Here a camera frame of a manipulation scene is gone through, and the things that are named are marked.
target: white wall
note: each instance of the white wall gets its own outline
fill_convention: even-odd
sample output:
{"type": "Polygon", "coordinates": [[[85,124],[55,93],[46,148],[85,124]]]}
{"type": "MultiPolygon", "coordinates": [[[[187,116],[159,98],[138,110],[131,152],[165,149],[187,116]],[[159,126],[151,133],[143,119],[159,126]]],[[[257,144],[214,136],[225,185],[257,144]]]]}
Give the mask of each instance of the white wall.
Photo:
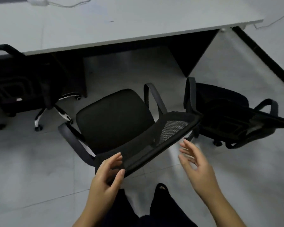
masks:
{"type": "MultiPolygon", "coordinates": [[[[260,11],[265,20],[257,27],[269,25],[284,16],[284,0],[245,0],[260,11]]],[[[244,30],[274,61],[284,69],[284,18],[261,29],[249,25],[244,30]]]]}

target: white tabletop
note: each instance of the white tabletop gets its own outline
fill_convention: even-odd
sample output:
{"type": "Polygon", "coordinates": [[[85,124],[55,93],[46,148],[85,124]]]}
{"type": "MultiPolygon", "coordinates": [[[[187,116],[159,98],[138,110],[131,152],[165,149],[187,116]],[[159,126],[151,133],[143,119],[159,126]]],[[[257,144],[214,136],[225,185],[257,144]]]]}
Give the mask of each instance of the white tabletop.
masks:
{"type": "MultiPolygon", "coordinates": [[[[53,0],[71,5],[81,0],[53,0]]],[[[0,4],[0,44],[29,55],[262,22],[242,0],[91,0],[74,8],[0,4]]]]}

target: person's left hand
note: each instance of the person's left hand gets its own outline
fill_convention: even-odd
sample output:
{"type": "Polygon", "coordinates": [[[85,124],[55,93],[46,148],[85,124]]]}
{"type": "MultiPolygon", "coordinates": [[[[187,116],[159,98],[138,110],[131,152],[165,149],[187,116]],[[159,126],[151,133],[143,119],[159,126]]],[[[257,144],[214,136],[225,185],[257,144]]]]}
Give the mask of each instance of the person's left hand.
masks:
{"type": "Polygon", "coordinates": [[[125,170],[112,168],[120,166],[122,164],[121,160],[121,153],[117,153],[109,159],[104,160],[91,182],[87,203],[83,212],[90,218],[92,217],[93,224],[102,220],[117,196],[124,179],[125,170]],[[113,175],[116,175],[115,180],[109,186],[106,182],[113,175]]]}

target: cable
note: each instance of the cable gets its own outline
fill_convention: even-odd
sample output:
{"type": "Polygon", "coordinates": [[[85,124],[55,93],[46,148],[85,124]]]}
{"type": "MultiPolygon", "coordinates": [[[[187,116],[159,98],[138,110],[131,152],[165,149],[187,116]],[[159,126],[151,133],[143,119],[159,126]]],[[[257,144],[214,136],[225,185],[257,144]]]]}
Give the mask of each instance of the cable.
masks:
{"type": "Polygon", "coordinates": [[[78,5],[87,4],[87,3],[90,2],[90,1],[91,1],[91,0],[80,1],[80,2],[77,3],[77,4],[70,5],[70,6],[61,5],[61,4],[58,4],[58,3],[51,2],[51,1],[49,1],[48,4],[49,4],[49,5],[53,5],[53,6],[57,6],[57,7],[62,7],[62,8],[73,8],[73,7],[76,7],[76,6],[78,6],[78,5]]]}
{"type": "Polygon", "coordinates": [[[284,18],[284,16],[281,17],[281,18],[279,18],[278,20],[274,21],[273,23],[270,23],[269,25],[265,25],[265,26],[261,26],[261,27],[257,27],[257,26],[254,24],[254,27],[255,27],[256,29],[266,28],[266,27],[269,27],[269,26],[273,25],[274,23],[280,21],[280,20],[283,19],[283,18],[284,18]]]}

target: hand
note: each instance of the hand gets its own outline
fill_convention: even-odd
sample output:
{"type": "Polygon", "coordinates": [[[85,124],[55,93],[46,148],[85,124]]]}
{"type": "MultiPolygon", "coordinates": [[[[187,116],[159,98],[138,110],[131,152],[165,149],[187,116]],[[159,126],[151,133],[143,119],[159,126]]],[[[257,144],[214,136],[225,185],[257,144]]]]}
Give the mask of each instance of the hand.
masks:
{"type": "Polygon", "coordinates": [[[120,166],[122,164],[121,160],[121,153],[117,153],[109,159],[104,160],[91,182],[87,203],[83,212],[92,219],[92,225],[101,221],[113,205],[124,179],[125,170],[112,168],[120,166]],[[107,180],[114,175],[116,177],[112,185],[107,185],[107,180]]]}
{"type": "Polygon", "coordinates": [[[180,154],[179,160],[194,190],[201,199],[206,203],[208,200],[222,195],[213,167],[199,148],[186,139],[183,140],[183,143],[180,143],[180,146],[182,147],[180,152],[192,157],[185,157],[180,154]],[[195,164],[197,169],[193,169],[189,162],[195,164]]]}

